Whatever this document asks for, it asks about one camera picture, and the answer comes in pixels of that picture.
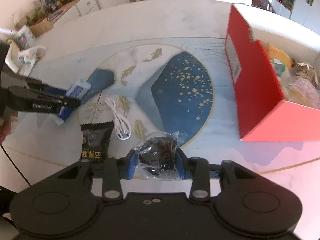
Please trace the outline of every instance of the open red cardboard box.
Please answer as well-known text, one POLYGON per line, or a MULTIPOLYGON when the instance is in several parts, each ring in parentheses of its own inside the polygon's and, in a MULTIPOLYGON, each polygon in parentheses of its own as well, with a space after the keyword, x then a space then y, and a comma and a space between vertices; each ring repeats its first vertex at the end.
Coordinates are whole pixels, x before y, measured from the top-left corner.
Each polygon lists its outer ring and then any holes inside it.
POLYGON ((320 66, 320 36, 289 19, 246 5, 231 6, 225 51, 242 141, 320 140, 320 110, 286 101, 263 44, 320 66))

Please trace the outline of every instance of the white table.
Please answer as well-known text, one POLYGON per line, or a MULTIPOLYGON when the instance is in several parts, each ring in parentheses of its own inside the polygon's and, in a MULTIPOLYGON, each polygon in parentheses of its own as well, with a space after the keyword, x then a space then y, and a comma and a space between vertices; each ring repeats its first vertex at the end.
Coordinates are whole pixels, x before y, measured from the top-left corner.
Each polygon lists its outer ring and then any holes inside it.
MULTIPOLYGON (((31 76, 64 87, 66 83, 63 83, 63 80, 67 74, 64 75, 60 66, 68 69, 68 65, 78 64, 80 70, 75 76, 89 76, 106 59, 106 55, 103 54, 105 48, 108 48, 108 54, 111 56, 113 50, 113 53, 118 53, 120 48, 126 46, 123 42, 131 42, 128 44, 136 46, 141 44, 151 46, 152 39, 161 38, 166 44, 178 44, 186 37, 192 37, 193 41, 197 42, 201 39, 215 38, 211 41, 223 47, 222 39, 226 35, 230 5, 212 0, 152 0, 94 12, 54 28, 37 40, 37 44, 46 46, 47 52, 35 66, 31 76)), ((214 107, 219 109, 218 98, 216 100, 214 107)), ((232 110, 225 118, 233 125, 231 130, 234 132, 236 111, 233 99, 230 100, 230 106, 232 110)), ((68 120, 68 125, 61 127, 53 126, 52 120, 41 114, 20 113, 20 119, 16 130, 8 136, 3 145, 32 184, 79 159, 81 151, 79 141, 82 134, 77 115, 68 120)), ((203 130, 203 132, 208 136, 208 131, 203 130)), ((237 142, 236 133, 232 137, 232 142, 237 142)), ((218 157, 208 153, 197 153, 197 155, 215 163, 223 159, 232 159, 292 190, 303 203, 303 214, 295 233, 305 240, 317 240, 320 237, 318 146, 319 142, 247 143, 237 147, 214 144, 210 148, 208 143, 207 150, 221 154, 218 157)), ((190 144, 184 151, 190 155, 191 151, 196 149, 190 144)), ((17 192, 27 187, 4 154, 1 154, 0 158, 0 185, 17 192)), ((100 186, 101 180, 95 180, 93 192, 97 195, 101 195, 100 186)), ((123 181, 122 186, 124 193, 188 192, 191 182, 134 179, 123 181)), ((212 180, 211 194, 217 195, 219 192, 219 182, 212 180)))

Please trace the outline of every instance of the red box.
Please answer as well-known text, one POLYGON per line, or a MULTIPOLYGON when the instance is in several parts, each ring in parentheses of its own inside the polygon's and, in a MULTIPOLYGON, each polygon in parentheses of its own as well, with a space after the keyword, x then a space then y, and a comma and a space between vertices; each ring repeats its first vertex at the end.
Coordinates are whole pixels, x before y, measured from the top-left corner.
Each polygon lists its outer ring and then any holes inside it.
POLYGON ((252 28, 234 5, 225 52, 234 84, 242 141, 320 140, 320 110, 285 100, 261 41, 253 40, 252 28))

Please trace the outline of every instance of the clear plastic bag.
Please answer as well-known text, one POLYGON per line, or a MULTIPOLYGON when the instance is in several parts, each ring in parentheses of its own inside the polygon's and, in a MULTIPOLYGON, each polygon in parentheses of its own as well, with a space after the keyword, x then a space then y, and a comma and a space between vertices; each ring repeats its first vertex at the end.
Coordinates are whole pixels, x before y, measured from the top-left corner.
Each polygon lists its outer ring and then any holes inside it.
POLYGON ((175 168, 175 153, 187 135, 182 132, 153 132, 145 136, 133 149, 138 154, 136 169, 148 179, 179 179, 175 168))

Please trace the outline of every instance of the human hand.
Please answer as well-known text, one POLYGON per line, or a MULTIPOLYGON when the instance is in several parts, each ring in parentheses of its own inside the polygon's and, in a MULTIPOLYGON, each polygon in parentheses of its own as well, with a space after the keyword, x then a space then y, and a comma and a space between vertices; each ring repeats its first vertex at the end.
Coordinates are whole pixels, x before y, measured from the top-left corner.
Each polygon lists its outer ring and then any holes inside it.
MULTIPOLYGON (((18 112, 15 111, 12 113, 12 116, 18 117, 18 112)), ((3 119, 0 117, 0 145, 2 145, 4 139, 11 131, 11 122, 5 123, 3 119)))

